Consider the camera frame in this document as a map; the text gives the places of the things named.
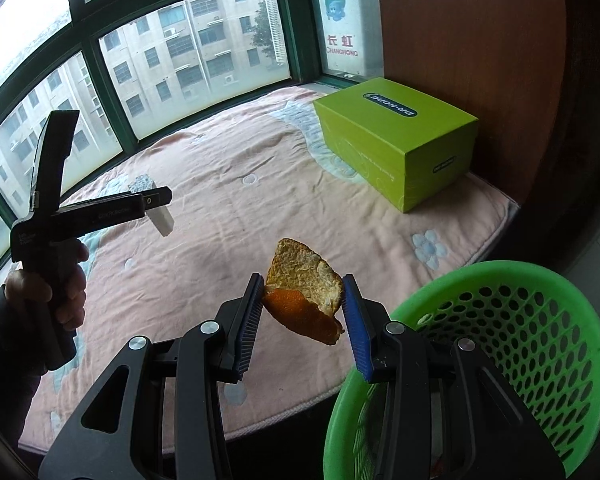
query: green plastic basket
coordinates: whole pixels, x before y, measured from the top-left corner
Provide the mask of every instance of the green plastic basket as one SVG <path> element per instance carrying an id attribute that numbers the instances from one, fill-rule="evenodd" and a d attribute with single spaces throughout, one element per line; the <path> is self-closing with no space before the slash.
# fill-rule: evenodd
<path id="1" fill-rule="evenodd" d="M 563 277 L 523 262 L 483 262 L 424 286 L 392 319 L 439 342 L 473 338 L 534 414 L 567 476 L 587 456 L 600 429 L 600 320 Z M 355 368 L 347 376 L 327 432 L 325 480 L 372 478 L 376 388 Z"/>

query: person's arm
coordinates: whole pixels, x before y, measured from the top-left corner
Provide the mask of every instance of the person's arm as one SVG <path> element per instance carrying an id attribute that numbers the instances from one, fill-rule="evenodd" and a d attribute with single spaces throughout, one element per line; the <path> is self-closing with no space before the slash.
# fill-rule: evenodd
<path id="1" fill-rule="evenodd" d="M 81 245 L 80 260 L 88 257 Z M 86 280 L 79 266 L 66 288 L 68 301 L 56 311 L 67 330 L 84 321 Z M 51 288 L 37 275 L 23 270 L 12 272 L 0 288 L 0 431 L 16 449 L 38 389 L 46 373 L 38 334 L 26 311 L 26 300 L 47 302 Z"/>

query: metal screw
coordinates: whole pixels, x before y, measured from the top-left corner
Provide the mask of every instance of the metal screw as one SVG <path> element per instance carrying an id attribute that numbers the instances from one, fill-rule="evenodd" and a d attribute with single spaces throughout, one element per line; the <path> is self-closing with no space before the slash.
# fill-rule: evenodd
<path id="1" fill-rule="evenodd" d="M 200 332 L 203 334 L 215 334 L 218 330 L 220 330 L 220 325 L 215 321 L 205 321 L 200 325 Z"/>
<path id="2" fill-rule="evenodd" d="M 146 345 L 146 338 L 142 337 L 141 335 L 137 335 L 135 338 L 129 341 L 129 348 L 132 350 L 144 348 L 144 345 Z"/>
<path id="3" fill-rule="evenodd" d="M 386 324 L 384 329 L 389 334 L 398 335 L 398 334 L 401 334 L 402 332 L 404 332 L 404 325 L 402 323 L 400 323 L 399 321 L 391 321 Z"/>
<path id="4" fill-rule="evenodd" d="M 468 337 L 463 337 L 460 341 L 458 341 L 458 346 L 465 352 L 471 352 L 475 350 L 474 340 L 469 339 Z"/>

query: mattress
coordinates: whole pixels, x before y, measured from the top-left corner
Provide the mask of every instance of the mattress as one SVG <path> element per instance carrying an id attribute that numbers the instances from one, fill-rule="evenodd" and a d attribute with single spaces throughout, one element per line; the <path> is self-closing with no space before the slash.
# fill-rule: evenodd
<path id="1" fill-rule="evenodd" d="M 138 176 L 170 186 L 173 232 L 145 218 L 84 238 L 87 316 L 76 357 L 42 377 L 20 445 L 44 452 L 135 335 L 182 336 L 266 274 L 280 238 L 299 240 L 362 294 L 392 311 L 421 286 L 484 257 L 516 205 L 468 174 L 408 214 L 395 209 L 326 147 L 309 89 L 277 90 L 221 112 L 100 176 L 70 202 L 126 190 Z M 344 324 L 342 313 L 337 317 Z M 345 333 L 325 346 L 263 311 L 251 367 L 219 384 L 224 430 L 235 438 L 338 391 L 352 366 Z M 163 443 L 173 450 L 174 383 L 167 384 Z"/>

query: cartoon logo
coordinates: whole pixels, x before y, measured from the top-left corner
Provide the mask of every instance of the cartoon logo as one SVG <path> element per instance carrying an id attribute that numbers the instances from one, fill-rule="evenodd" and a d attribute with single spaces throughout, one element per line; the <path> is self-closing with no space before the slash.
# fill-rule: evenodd
<path id="1" fill-rule="evenodd" d="M 324 0 L 324 6 L 327 8 L 327 17 L 333 18 L 334 22 L 339 22 L 345 17 L 344 6 L 346 0 Z"/>

